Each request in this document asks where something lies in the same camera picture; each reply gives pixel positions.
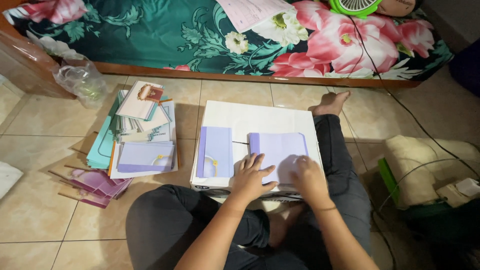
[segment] beige tiled floor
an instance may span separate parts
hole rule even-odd
[[[131,269],[125,241],[125,215],[143,192],[162,184],[188,186],[195,138],[207,100],[222,100],[306,110],[328,91],[346,88],[208,80],[106,76],[109,98],[98,110],[86,110],[76,100],[24,95],[23,103],[0,125],[0,161],[25,175],[0,200],[0,265],[3,269]],[[163,84],[176,101],[177,134],[182,168],[178,172],[140,177],[107,209],[56,195],[59,183],[46,174],[70,155],[67,148],[98,130],[115,93],[137,79]],[[341,114],[342,131],[357,173],[376,166],[379,144],[393,135],[424,136],[409,116],[383,90],[351,88]],[[435,137],[478,140],[480,100],[452,81],[445,70],[416,89],[395,95],[415,113]],[[278,204],[265,204],[275,209]],[[428,269],[407,237],[387,231],[399,269]],[[378,228],[372,231],[373,256],[381,269],[392,261]]]

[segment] bed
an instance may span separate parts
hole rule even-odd
[[[382,85],[347,16],[289,2],[294,8],[243,34],[215,0],[46,0],[3,14],[22,36],[64,42],[103,73]],[[389,87],[415,87],[453,57],[421,10],[353,20]]]

